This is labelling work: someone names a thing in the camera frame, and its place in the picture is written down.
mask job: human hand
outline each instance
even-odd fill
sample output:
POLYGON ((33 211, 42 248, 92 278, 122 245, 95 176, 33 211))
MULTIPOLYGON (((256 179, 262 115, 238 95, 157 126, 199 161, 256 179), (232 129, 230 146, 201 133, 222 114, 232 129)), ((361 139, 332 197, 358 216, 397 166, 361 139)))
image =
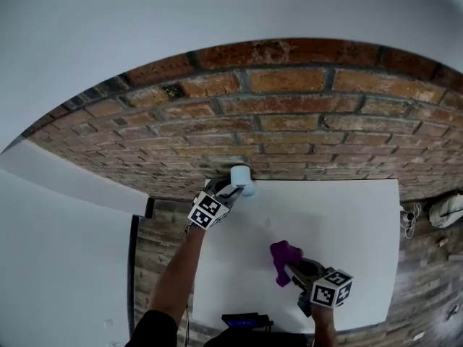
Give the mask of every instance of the human hand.
POLYGON ((318 306, 317 304, 311 304, 310 309, 312 311, 312 318, 315 321, 316 326, 326 326, 334 324, 334 313, 333 309, 328 307, 318 306))

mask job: white cable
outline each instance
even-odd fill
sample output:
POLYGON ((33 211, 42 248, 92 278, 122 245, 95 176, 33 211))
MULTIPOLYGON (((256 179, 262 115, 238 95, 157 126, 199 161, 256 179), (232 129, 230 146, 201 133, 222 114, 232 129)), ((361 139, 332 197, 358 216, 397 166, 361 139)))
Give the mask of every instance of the white cable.
POLYGON ((418 220, 418 216, 421 213, 421 204, 420 203, 413 203, 413 219, 409 222, 407 222, 404 225, 400 223, 400 226, 405 229, 405 238, 411 239, 413 236, 413 233, 415 232, 415 225, 418 220))

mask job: purple cloth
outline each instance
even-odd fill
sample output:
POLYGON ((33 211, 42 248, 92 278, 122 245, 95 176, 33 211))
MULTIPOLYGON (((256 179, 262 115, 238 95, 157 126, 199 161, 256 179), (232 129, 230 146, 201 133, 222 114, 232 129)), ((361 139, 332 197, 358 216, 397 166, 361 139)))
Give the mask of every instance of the purple cloth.
POLYGON ((276 272, 278 273, 276 283, 284 287, 291 281, 288 274, 284 271, 284 266, 288 263, 298 266, 304 252, 300 248, 290 246, 286 240, 283 240, 279 243, 270 245, 270 253, 273 257, 273 264, 275 265, 276 272))

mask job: wooden floor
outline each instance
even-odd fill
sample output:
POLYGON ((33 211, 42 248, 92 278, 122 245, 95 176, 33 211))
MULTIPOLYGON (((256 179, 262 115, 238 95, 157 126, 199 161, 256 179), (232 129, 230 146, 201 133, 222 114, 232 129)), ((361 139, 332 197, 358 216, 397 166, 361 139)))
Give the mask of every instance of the wooden floor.
MULTIPOLYGON (((190 203, 156 200, 154 216, 140 223, 135 260, 135 323, 148 305, 150 290, 184 238, 190 203)), ((448 322, 450 307, 463 302, 463 262, 449 262, 449 253, 463 252, 463 226, 434 229, 423 214, 412 239, 401 235, 399 265, 387 320, 379 325, 338 334, 347 347, 463 346, 463 310, 448 322), (436 242, 446 237, 442 248, 436 242), (413 336, 425 336, 413 342, 413 336)), ((190 314, 192 296, 190 297, 190 314)), ((183 346, 186 315, 178 333, 183 346)), ((190 323, 188 346, 203 346, 218 331, 190 323)))

